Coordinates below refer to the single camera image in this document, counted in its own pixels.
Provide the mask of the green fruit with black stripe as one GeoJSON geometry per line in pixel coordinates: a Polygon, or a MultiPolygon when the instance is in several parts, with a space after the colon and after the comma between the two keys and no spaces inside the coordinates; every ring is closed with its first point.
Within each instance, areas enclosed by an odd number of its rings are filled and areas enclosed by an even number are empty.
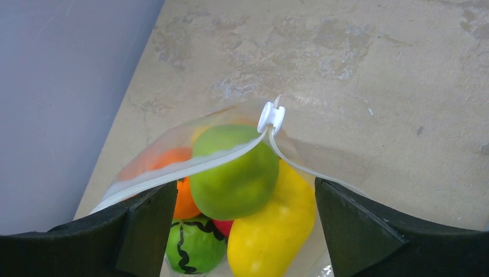
{"type": "Polygon", "coordinates": [[[226,249],[226,238],[212,219],[198,215],[172,221],[165,253],[175,272],[197,275],[213,270],[223,259],[226,249]]]}

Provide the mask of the elongated yellow mango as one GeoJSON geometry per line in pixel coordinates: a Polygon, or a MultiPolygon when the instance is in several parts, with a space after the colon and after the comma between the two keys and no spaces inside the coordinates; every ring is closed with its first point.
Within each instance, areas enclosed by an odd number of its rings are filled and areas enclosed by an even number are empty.
{"type": "Polygon", "coordinates": [[[262,210],[235,219],[227,259],[234,276],[284,276],[315,225],[314,189],[279,161],[273,196],[262,210]]]}

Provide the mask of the clear polka dot zip bag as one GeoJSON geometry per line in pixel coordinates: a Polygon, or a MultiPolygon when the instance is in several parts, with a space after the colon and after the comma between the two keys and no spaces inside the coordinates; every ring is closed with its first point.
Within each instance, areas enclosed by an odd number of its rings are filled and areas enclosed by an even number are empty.
{"type": "Polygon", "coordinates": [[[176,184],[164,276],[333,276],[314,181],[278,100],[248,100],[165,131],[95,211],[176,184]]]}

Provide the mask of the red apple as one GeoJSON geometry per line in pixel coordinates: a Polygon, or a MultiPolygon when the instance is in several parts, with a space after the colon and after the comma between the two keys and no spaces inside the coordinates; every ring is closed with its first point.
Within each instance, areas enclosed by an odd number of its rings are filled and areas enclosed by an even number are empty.
{"type": "Polygon", "coordinates": [[[219,232],[222,233],[226,238],[230,236],[233,220],[216,220],[212,219],[213,224],[216,226],[219,232]]]}

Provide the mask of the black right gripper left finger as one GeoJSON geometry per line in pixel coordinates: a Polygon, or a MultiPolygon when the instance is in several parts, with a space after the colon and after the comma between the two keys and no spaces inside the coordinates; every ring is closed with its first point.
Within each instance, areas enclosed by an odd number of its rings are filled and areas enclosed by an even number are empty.
{"type": "Polygon", "coordinates": [[[176,182],[46,232],[1,237],[2,276],[159,276],[176,182]]]}

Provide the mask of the green pear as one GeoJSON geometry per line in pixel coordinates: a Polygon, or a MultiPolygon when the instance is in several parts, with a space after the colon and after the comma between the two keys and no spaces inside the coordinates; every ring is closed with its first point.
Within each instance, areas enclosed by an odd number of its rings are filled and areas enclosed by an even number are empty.
{"type": "MultiPolygon", "coordinates": [[[[208,156],[258,137],[251,125],[211,127],[193,145],[193,156],[208,156]]],[[[198,209],[217,220],[234,220],[259,211],[271,198],[279,175],[279,158],[264,142],[228,163],[189,178],[198,209]]]]}

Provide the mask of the orange fruit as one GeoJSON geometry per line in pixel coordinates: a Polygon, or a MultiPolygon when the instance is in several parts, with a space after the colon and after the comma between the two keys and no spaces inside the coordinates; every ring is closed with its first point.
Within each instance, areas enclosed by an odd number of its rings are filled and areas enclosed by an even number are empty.
{"type": "MultiPolygon", "coordinates": [[[[190,147],[171,148],[162,153],[151,165],[151,170],[161,169],[169,164],[184,162],[192,158],[192,149],[190,147]]],[[[190,182],[188,177],[177,180],[177,197],[174,208],[173,219],[190,219],[201,214],[196,206],[190,191],[190,182]]]]}

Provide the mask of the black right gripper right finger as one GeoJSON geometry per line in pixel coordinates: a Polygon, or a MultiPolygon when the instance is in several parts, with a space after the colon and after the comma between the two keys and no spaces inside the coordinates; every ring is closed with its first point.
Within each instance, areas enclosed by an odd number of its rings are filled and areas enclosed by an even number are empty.
{"type": "Polygon", "coordinates": [[[488,232],[423,220],[315,179],[336,276],[487,276],[488,232]]]}

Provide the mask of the round yellow lemon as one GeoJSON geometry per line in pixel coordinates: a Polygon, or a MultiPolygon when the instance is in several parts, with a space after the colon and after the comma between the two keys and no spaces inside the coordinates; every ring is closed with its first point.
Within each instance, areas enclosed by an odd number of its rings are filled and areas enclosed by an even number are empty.
{"type": "Polygon", "coordinates": [[[205,125],[205,126],[199,126],[197,127],[192,136],[191,136],[191,139],[190,139],[190,145],[193,146],[195,144],[195,142],[197,141],[197,139],[199,138],[200,135],[203,134],[203,132],[205,132],[206,130],[210,129],[211,126],[210,125],[205,125]]]}

